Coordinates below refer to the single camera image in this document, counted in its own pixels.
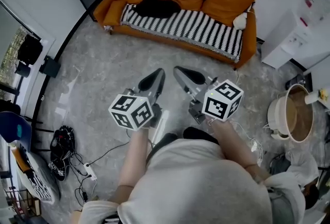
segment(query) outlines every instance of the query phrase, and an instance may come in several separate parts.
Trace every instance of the white box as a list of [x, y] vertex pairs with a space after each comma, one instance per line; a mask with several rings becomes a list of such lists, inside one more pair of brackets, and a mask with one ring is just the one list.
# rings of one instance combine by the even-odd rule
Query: white box
[[139, 130], [154, 116], [147, 97], [122, 94], [114, 99], [109, 112], [118, 126], [133, 131]]
[[227, 79], [205, 93], [202, 112], [224, 122], [238, 109], [243, 94]]

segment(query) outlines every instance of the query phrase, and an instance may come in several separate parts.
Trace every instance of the black and white striped blanket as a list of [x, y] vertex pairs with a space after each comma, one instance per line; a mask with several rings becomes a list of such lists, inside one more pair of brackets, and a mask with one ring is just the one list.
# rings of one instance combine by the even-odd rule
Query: black and white striped blanket
[[136, 30], [176, 40], [186, 41], [239, 61], [242, 30], [221, 24], [202, 11], [181, 10], [170, 18], [141, 17], [127, 4], [121, 24]]

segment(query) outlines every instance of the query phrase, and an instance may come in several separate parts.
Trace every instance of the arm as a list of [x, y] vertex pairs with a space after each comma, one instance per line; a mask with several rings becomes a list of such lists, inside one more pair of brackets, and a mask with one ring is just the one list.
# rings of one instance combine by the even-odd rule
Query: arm
[[121, 204], [127, 201], [133, 188], [145, 174], [147, 146], [148, 130], [140, 129], [133, 132], [124, 165], [120, 172], [119, 186], [110, 198], [111, 202]]
[[240, 55], [240, 60], [238, 63], [234, 64], [235, 68], [240, 68], [245, 63], [249, 61], [250, 58], [257, 51], [257, 27], [256, 27], [256, 15], [254, 9], [252, 8], [250, 12], [247, 13], [246, 18], [246, 28], [243, 31], [242, 40], [242, 51]]
[[238, 136], [229, 121], [223, 123], [219, 120], [214, 120], [211, 123], [211, 127], [214, 131], [213, 137], [217, 139], [223, 154], [228, 160], [241, 165], [254, 179], [265, 180], [271, 176], [258, 166], [256, 157]]
[[107, 12], [110, 8], [111, 3], [115, 0], [103, 0], [100, 2], [100, 4], [96, 7], [93, 14], [97, 20], [97, 22], [103, 27], [103, 21], [105, 16], [107, 15]]

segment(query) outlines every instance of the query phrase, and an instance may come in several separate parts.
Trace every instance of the power strip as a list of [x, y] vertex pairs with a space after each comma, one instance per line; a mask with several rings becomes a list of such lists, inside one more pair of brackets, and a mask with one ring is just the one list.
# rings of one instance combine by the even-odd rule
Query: power strip
[[96, 180], [97, 179], [96, 174], [94, 173], [92, 167], [88, 163], [84, 164], [84, 168], [85, 168], [87, 174], [92, 176], [91, 180]]

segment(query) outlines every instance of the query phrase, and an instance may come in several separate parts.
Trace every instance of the window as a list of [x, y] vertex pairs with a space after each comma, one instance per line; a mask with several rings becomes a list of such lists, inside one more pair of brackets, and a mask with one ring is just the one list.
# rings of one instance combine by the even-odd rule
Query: window
[[[12, 88], [17, 88], [19, 84], [20, 76], [15, 74], [18, 63], [17, 55], [26, 35], [27, 31], [20, 26], [14, 35], [0, 65], [0, 82]], [[14, 96], [15, 94], [0, 90], [0, 99], [13, 101]]]
[[0, 99], [15, 102], [23, 77], [16, 74], [18, 52], [27, 35], [40, 38], [0, 1]]

